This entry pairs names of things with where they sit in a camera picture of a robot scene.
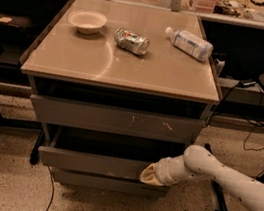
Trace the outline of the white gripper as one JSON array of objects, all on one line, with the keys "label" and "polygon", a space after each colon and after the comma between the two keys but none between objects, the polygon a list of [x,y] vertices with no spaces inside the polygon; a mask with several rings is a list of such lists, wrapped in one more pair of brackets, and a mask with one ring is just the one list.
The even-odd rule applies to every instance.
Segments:
[{"label": "white gripper", "polygon": [[140,181],[150,186],[173,186],[190,180],[194,173],[185,165],[184,157],[167,157],[149,164],[141,173]]}]

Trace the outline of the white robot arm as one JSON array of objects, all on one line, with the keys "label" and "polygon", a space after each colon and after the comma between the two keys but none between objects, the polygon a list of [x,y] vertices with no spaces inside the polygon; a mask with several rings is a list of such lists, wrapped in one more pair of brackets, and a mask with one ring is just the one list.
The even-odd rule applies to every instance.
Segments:
[{"label": "white robot arm", "polygon": [[149,164],[139,180],[154,186],[173,186],[199,175],[211,177],[249,211],[264,211],[264,184],[225,164],[203,146],[190,145],[177,157]]}]

